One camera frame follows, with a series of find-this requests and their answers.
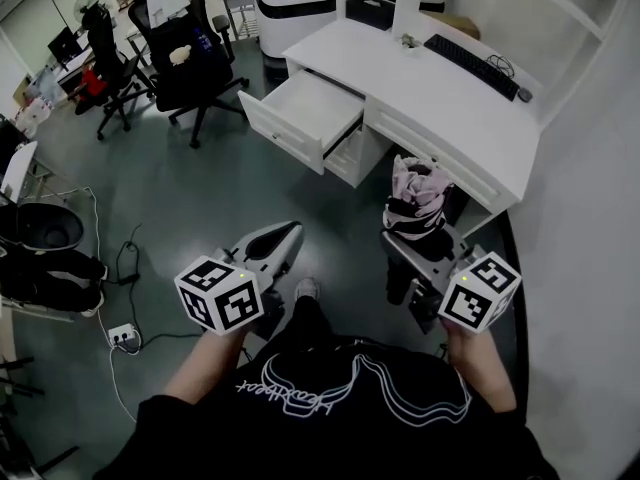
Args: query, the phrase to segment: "power strip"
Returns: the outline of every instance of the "power strip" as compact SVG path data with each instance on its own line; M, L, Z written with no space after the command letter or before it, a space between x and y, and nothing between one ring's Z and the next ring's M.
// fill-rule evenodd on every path
M120 327L109 329L109 343L111 343L112 347L117 346L118 343L123 343L135 339L135 328L131 324L125 324L121 325Z

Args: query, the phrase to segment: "white sneaker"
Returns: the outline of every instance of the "white sneaker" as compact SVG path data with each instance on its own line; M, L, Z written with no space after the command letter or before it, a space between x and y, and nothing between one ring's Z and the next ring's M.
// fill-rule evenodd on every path
M296 286L295 299L311 297L316 302L320 299L320 285L313 277L305 277Z
M80 314L85 318L91 318L98 312L98 310L102 307L103 304L104 304L104 293L102 293L102 290L100 290L100 302L98 302L98 305L95 308L87 309L86 311L83 311Z

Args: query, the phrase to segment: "white cube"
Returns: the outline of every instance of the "white cube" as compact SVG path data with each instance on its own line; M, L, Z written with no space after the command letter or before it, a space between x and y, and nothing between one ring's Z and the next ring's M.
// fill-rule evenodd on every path
M189 318L222 336L264 315L256 275L201 256L174 280Z
M438 314L480 333L504 313L522 278L495 252L458 272Z

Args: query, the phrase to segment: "black office chair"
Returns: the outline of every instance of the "black office chair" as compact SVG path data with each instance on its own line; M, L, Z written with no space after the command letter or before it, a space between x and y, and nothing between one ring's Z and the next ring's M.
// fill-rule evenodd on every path
M140 62L142 54L133 59L127 59L127 57L118 51L113 37L111 16L106 9L99 4L87 9L82 19L82 26L89 31L89 44L96 58L94 71L107 83L105 90L108 93L109 101L104 105L104 113L106 115L98 128L98 140L102 140L104 139L102 130L116 111L118 111L120 117L122 117L124 131L128 132L131 130L131 125L124 112L124 104L137 99L143 94L152 98L155 95L156 89L138 67L138 62ZM140 90L140 84L133 81L134 75L147 87L145 90ZM69 97L77 95L84 89L86 89L86 87L80 87L79 90L74 91Z
M151 49L151 62L158 73L154 77L158 110L164 112L179 109L169 116L171 124L175 124L178 116L198 109L189 143L192 148L200 146L198 134L209 107L234 112L246 119L243 110L231 107L218 99L221 94L236 85L249 86L249 80L246 78L233 79L231 63L235 56L229 40L230 23L226 16L216 16L212 19L216 32L222 36L224 49L220 44L220 37L209 24L205 0L192 0L187 16L170 20L155 29L152 29L149 23L147 0L134 0L129 8L129 17ZM197 37L198 31L209 39L211 51L202 51ZM169 61L169 55L176 48L185 45L192 46L190 59L184 64L173 66Z

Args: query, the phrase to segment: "gray floor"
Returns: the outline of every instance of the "gray floor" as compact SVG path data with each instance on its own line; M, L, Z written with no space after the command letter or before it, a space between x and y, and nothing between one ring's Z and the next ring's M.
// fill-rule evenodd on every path
M264 95L255 41L236 44L236 53L236 75L251 79L251 94ZM239 105L235 94L226 100ZM306 241L279 286L288 311L296 282L313 275L322 283L322 307L336 332L435 352L440 332L425 337L406 308L386 302L386 257L379 231L390 189L391 156L353 190L330 173L316 175L237 115L210 110L197 151L188 147L193 116L186 116L182 129L171 127L145 98L132 113L129 133L114 119L104 142L98 142L95 130L101 118L97 108L83 116L75 116L71 106L56 111L38 131L38 154L95 191L102 257L110 265L132 229L142 223L136 235L142 279L134 297L145 336L197 331L184 315L172 281L195 257L233 245L262 226L298 220L305 226ZM91 235L88 201L74 198L72 204L83 207ZM495 228L476 238L500 250ZM87 240L92 248L93 238ZM108 286L106 291L105 325L131 322L127 289ZM509 350L514 341L509 319L502 327L500 340ZM18 354L36 358L22 375L46 390L42 398L15 397L19 432L38 462L81 446L59 469L65 471L64 478L89 478L115 456L133 430L113 391L109 349L97 318L65 324L16 315L15 334ZM116 354L118 384L132 411L160 392L192 344L161 340L137 357ZM251 352L260 346L259 339L249 339Z

